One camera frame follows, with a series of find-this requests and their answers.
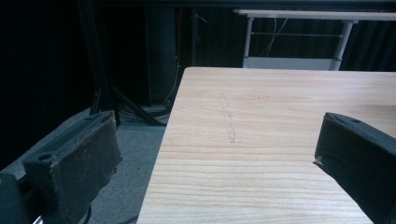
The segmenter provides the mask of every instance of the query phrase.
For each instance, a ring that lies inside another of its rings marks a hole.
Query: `light wood surface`
[[[396,136],[396,74],[188,68],[138,223],[371,223],[312,161],[325,112]]]
[[[346,11],[296,11],[296,10],[248,10],[234,12],[254,18],[289,18],[310,20],[349,21],[396,21],[396,13],[389,12],[346,12]]]

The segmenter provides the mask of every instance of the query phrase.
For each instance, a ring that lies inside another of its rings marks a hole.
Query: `pencil mark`
[[[221,95],[221,107],[224,113],[224,120],[227,127],[228,136],[230,137],[230,142],[235,143],[235,129],[233,128],[232,115],[228,110],[228,102],[224,94]]]

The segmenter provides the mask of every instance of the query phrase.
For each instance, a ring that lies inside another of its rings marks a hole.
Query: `cable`
[[[289,18],[286,18],[285,21],[283,22],[282,26],[280,27],[279,31],[276,32],[276,18],[274,18],[274,32],[273,32],[273,37],[271,39],[271,42],[267,45],[267,47],[262,51],[260,54],[260,57],[264,54],[265,51],[267,51],[267,54],[265,57],[268,57],[268,54],[270,53],[270,50],[272,48],[272,45],[275,41],[275,39],[279,36],[280,32],[282,31],[283,27],[285,27],[286,22],[288,21]]]
[[[176,68],[176,74],[175,74],[175,81],[174,81],[174,85],[172,87],[172,90],[169,92],[169,94],[165,97],[165,99],[163,100],[162,105],[164,105],[166,103],[166,101],[169,99],[169,97],[172,95],[172,93],[175,90],[175,87],[177,85],[177,77],[178,77],[178,70],[180,68],[180,30],[181,30],[181,8],[180,11],[178,13],[178,30],[177,30],[177,68]]]
[[[90,222],[91,213],[92,213],[92,209],[91,209],[91,206],[90,206],[90,208],[88,209],[87,216],[85,217],[85,220],[84,220],[83,224],[88,224],[88,222]]]
[[[136,221],[138,218],[139,218],[139,216],[134,216],[134,217],[131,217],[131,218],[129,218],[129,219],[123,221],[123,222],[120,222],[119,224],[129,224],[129,223],[131,223],[133,221]]]

